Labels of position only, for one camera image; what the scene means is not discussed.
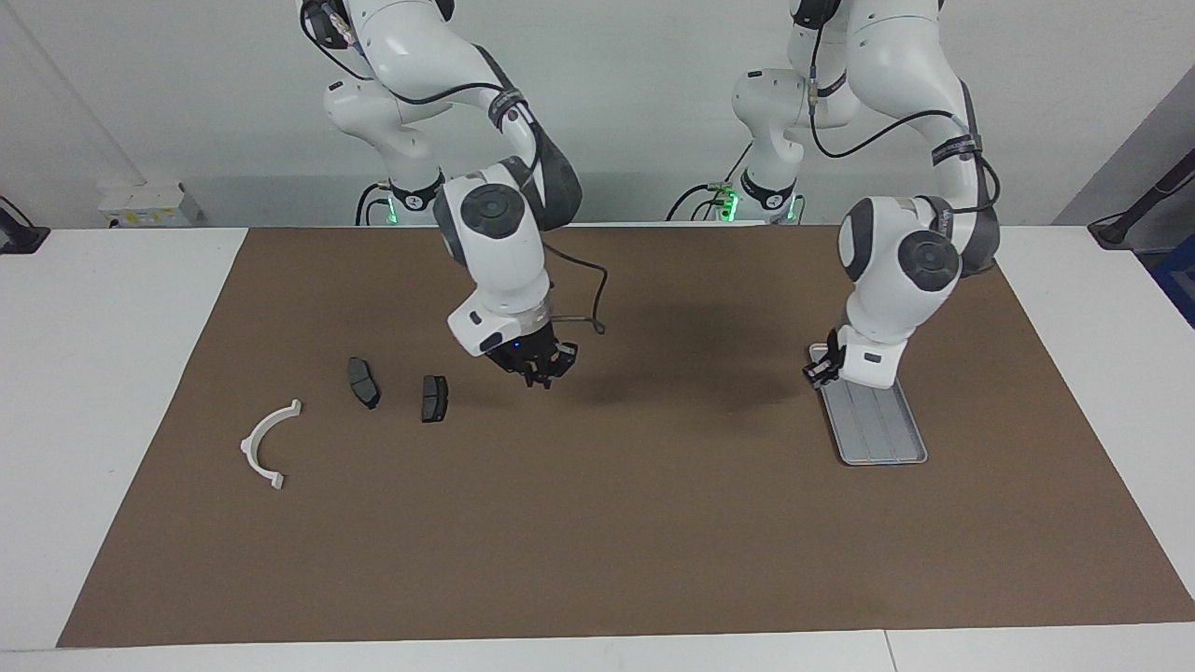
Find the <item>silver metal tray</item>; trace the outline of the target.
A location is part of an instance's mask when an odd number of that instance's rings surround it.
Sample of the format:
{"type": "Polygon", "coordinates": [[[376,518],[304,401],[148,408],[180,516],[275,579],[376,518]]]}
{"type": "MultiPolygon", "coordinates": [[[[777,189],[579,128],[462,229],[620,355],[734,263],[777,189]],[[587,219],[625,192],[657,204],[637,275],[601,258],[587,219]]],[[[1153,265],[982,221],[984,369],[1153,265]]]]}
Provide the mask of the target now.
{"type": "Polygon", "coordinates": [[[820,387],[834,445],[846,465],[913,465],[926,462],[921,430],[899,380],[872,387],[839,378],[820,387]]]}

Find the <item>brown table mat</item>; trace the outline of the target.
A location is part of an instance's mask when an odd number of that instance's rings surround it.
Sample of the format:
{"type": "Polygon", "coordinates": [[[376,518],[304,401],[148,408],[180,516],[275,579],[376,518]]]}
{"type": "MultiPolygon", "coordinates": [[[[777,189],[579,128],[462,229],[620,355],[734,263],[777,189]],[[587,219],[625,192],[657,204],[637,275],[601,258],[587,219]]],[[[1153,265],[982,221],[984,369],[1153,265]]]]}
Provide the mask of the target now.
{"type": "Polygon", "coordinates": [[[249,233],[60,644],[1195,621],[1000,271],[902,358],[929,459],[848,468],[801,373],[851,291],[832,230],[550,239],[609,268],[609,330],[559,325],[543,390],[449,335],[435,230],[249,233]],[[292,399],[276,491],[240,441],[292,399]]]}

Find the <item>white wall socket box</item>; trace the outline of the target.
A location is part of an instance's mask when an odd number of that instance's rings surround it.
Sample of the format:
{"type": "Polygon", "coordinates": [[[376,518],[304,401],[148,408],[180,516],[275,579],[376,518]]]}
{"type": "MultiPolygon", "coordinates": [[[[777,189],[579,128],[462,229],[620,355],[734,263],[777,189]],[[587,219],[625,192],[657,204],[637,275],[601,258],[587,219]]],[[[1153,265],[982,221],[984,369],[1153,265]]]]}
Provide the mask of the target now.
{"type": "Polygon", "coordinates": [[[110,227],[197,227],[206,213],[180,182],[108,189],[98,204],[110,227]]]}

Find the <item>blue box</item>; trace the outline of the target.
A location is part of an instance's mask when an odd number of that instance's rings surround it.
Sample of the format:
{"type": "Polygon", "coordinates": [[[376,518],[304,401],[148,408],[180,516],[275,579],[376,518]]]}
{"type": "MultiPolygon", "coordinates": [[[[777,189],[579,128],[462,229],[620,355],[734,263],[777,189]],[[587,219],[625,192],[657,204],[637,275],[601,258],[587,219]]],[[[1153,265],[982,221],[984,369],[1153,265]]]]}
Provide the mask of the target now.
{"type": "Polygon", "coordinates": [[[1150,276],[1195,330],[1195,234],[1158,259],[1150,276]]]}

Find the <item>black desk clamp mount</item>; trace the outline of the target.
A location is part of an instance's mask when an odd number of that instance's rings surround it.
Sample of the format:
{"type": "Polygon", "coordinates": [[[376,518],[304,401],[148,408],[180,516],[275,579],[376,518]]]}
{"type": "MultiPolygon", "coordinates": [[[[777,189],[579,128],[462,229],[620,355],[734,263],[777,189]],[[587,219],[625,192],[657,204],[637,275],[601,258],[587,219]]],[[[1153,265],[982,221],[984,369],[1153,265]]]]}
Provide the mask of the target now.
{"type": "Polygon", "coordinates": [[[33,224],[22,209],[8,197],[0,194],[0,256],[31,255],[41,248],[51,234],[49,227],[33,224]]]}
{"type": "Polygon", "coordinates": [[[1130,250],[1127,243],[1128,233],[1144,216],[1168,198],[1178,194],[1182,188],[1195,181],[1195,147],[1193,147],[1166,175],[1140,196],[1126,210],[1113,216],[1097,218],[1087,224],[1087,233],[1105,250],[1130,250]]]}

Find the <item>long dark brake pad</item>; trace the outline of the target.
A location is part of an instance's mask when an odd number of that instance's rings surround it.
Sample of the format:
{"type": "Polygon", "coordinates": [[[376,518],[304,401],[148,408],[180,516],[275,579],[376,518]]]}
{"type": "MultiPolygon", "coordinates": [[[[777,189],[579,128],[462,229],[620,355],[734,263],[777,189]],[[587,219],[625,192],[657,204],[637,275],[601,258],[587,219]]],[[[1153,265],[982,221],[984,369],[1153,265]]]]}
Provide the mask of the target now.
{"type": "Polygon", "coordinates": [[[370,364],[363,358],[349,358],[347,360],[347,381],[358,403],[367,409],[376,409],[381,398],[380,387],[372,374],[370,364]]]}

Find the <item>white curved plastic bracket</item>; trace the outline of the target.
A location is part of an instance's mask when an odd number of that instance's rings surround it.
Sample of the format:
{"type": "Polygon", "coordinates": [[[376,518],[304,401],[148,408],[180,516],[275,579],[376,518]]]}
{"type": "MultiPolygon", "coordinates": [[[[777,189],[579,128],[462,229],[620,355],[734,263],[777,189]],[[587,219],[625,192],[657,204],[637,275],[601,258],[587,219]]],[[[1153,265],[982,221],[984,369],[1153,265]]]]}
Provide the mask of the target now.
{"type": "Polygon", "coordinates": [[[286,420],[298,417],[300,413],[302,413],[302,401],[292,399],[290,404],[287,407],[274,410],[272,413],[269,413],[269,415],[261,419],[261,421],[255,424],[252,430],[250,430],[250,434],[240,441],[240,451],[243,451],[243,456],[245,457],[249,468],[251,468],[257,476],[261,476],[261,478],[265,478],[269,482],[269,485],[271,485],[276,491],[281,491],[283,489],[284,475],[277,471],[277,469],[268,469],[261,464],[261,442],[263,442],[269,430],[272,430],[272,428],[277,424],[282,424],[286,420]]]}

